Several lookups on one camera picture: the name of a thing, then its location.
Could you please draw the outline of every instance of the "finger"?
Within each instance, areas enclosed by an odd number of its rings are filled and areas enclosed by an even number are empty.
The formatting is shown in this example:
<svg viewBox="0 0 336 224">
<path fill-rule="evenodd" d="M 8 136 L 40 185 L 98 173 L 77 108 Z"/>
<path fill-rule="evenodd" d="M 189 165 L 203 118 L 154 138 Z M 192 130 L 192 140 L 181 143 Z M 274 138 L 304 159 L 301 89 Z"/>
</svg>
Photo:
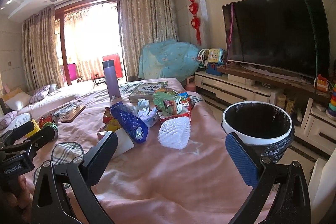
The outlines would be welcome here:
<svg viewBox="0 0 336 224">
<path fill-rule="evenodd" d="M 20 193 L 20 196 L 18 197 L 17 201 L 18 201 L 17 205 L 21 209 L 26 208 L 31 203 L 30 193 L 27 188 Z"/>
<path fill-rule="evenodd" d="M 18 180 L 19 180 L 19 184 L 20 184 L 22 190 L 25 190 L 26 183 L 27 183 L 26 177 L 25 176 L 19 176 Z"/>
<path fill-rule="evenodd" d="M 11 207 L 16 207 L 17 206 L 17 199 L 12 193 L 4 193 L 9 205 Z"/>
<path fill-rule="evenodd" d="M 26 223 L 30 223 L 31 215 L 32 215 L 32 204 L 30 203 L 26 207 L 24 212 L 21 214 L 21 217 L 22 217 L 23 221 L 25 221 Z"/>
</svg>

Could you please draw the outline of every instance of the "trash can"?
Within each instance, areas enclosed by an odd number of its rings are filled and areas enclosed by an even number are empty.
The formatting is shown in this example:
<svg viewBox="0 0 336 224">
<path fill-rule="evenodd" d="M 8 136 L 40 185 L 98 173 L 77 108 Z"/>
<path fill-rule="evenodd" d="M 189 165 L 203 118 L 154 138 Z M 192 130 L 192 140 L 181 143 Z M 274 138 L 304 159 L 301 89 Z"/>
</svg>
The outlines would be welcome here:
<svg viewBox="0 0 336 224">
<path fill-rule="evenodd" d="M 277 163 L 293 141 L 294 126 L 281 108 L 264 102 L 244 101 L 229 106 L 223 113 L 222 127 L 235 132 L 258 156 Z"/>
</svg>

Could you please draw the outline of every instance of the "blue gripper pad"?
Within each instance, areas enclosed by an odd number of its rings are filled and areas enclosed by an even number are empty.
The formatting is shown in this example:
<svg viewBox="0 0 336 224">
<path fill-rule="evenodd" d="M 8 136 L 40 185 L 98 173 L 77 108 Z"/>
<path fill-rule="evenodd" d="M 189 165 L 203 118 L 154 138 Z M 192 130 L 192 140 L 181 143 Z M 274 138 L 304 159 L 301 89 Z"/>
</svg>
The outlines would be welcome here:
<svg viewBox="0 0 336 224">
<path fill-rule="evenodd" d="M 258 169 L 236 139 L 228 134 L 225 139 L 225 147 L 231 159 L 235 163 L 241 177 L 248 186 L 255 187 L 258 184 Z"/>
</svg>

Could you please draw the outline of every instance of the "television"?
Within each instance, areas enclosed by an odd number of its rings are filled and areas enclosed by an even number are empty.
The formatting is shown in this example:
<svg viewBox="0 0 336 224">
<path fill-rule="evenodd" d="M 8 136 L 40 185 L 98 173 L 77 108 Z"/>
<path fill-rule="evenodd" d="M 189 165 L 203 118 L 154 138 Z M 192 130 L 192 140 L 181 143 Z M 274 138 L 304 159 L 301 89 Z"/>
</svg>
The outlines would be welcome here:
<svg viewBox="0 0 336 224">
<path fill-rule="evenodd" d="M 231 5 L 222 7 L 227 44 Z M 233 7 L 229 61 L 312 78 L 317 64 L 317 73 L 329 75 L 329 31 L 322 0 L 243 0 Z"/>
</svg>

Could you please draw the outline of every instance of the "black trash bag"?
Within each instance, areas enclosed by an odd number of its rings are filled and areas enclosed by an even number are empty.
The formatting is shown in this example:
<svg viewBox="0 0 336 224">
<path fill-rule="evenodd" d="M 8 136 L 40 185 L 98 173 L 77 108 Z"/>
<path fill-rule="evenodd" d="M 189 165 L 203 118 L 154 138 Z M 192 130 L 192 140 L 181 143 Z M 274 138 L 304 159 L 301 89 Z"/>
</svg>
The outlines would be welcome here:
<svg viewBox="0 0 336 224">
<path fill-rule="evenodd" d="M 224 119 L 236 131 L 254 138 L 272 139 L 284 135 L 290 129 L 288 116 L 277 107 L 261 102 L 241 102 L 230 107 Z M 250 145 L 258 156 L 269 157 L 277 163 L 294 139 L 295 129 L 281 141 L 269 145 Z"/>
</svg>

